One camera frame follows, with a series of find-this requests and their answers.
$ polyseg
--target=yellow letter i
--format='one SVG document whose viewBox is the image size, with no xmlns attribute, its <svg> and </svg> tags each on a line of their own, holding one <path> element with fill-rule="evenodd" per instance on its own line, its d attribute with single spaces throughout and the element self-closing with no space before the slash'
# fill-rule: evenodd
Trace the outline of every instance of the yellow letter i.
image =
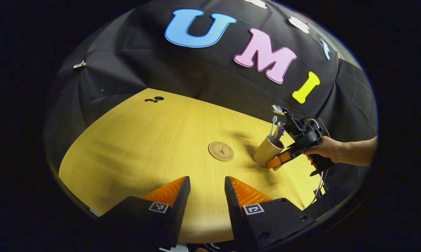
<svg viewBox="0 0 421 252">
<path fill-rule="evenodd" d="M 293 92 L 293 97 L 300 103 L 305 102 L 305 97 L 313 90 L 313 88 L 319 85 L 319 78 L 313 73 L 308 72 L 308 79 L 302 85 L 302 87 L 298 91 Z"/>
</svg>

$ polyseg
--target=letter u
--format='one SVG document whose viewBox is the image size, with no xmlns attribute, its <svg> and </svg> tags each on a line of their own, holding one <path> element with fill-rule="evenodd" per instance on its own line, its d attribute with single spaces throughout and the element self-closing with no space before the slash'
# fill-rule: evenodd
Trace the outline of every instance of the letter u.
<svg viewBox="0 0 421 252">
<path fill-rule="evenodd" d="M 195 17 L 203 15 L 204 12 L 197 9 L 179 9 L 175 10 L 173 14 L 174 17 L 165 30 L 165 37 L 173 44 L 186 47 L 207 47 L 217 43 L 226 27 L 237 21 L 231 16 L 214 13 L 211 17 L 215 20 L 207 34 L 195 37 L 187 34 L 187 29 Z"/>
</svg>

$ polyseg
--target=beige cup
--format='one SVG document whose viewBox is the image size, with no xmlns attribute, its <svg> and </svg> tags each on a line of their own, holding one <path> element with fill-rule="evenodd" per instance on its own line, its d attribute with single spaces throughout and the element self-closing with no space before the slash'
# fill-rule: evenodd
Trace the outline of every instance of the beige cup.
<svg viewBox="0 0 421 252">
<path fill-rule="evenodd" d="M 268 139 L 268 136 L 266 136 L 262 144 L 257 148 L 257 150 L 255 150 L 254 155 L 252 155 L 254 161 L 262 167 L 265 167 L 266 162 L 275 158 L 285 148 L 281 141 L 277 142 L 276 145 L 273 145 Z"/>
</svg>

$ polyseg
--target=pink letter m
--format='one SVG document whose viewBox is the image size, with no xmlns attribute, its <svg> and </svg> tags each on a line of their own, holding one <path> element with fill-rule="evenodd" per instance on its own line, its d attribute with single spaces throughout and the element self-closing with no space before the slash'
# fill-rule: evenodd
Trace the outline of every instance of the pink letter m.
<svg viewBox="0 0 421 252">
<path fill-rule="evenodd" d="M 251 40 L 242 54 L 234 56 L 234 60 L 245 67 L 253 67 L 254 62 L 252 58 L 257 53 L 257 71 L 261 72 L 271 64 L 274 64 L 265 74 L 274 82 L 283 83 L 283 76 L 293 59 L 296 59 L 296 54 L 286 47 L 273 52 L 271 38 L 268 34 L 255 28 L 251 28 L 249 31 L 252 33 Z"/>
</svg>

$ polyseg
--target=finger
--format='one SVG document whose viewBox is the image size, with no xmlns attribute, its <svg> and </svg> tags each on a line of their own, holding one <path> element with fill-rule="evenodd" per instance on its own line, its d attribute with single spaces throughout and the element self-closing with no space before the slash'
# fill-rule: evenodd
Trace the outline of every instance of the finger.
<svg viewBox="0 0 421 252">
<path fill-rule="evenodd" d="M 313 147 L 310 147 L 310 148 L 308 148 L 308 149 L 304 150 L 304 151 L 302 152 L 302 154 L 304 154 L 304 155 L 317 154 L 317 153 L 316 153 L 316 152 L 317 152 L 317 150 L 318 150 L 317 146 L 313 146 Z"/>
</svg>

